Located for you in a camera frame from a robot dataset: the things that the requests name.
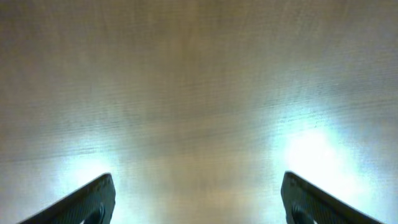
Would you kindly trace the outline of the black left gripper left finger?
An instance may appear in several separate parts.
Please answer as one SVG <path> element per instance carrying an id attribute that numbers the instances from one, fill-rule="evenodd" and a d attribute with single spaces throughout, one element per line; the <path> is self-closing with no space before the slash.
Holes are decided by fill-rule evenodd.
<path id="1" fill-rule="evenodd" d="M 21 224 L 109 224 L 115 198 L 112 176 L 105 173 Z"/>

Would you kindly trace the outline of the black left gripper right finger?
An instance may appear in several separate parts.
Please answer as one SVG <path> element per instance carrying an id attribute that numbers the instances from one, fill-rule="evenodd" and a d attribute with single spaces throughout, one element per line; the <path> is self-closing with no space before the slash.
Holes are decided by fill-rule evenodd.
<path id="1" fill-rule="evenodd" d="M 381 224 L 291 171 L 280 192 L 288 224 Z"/>

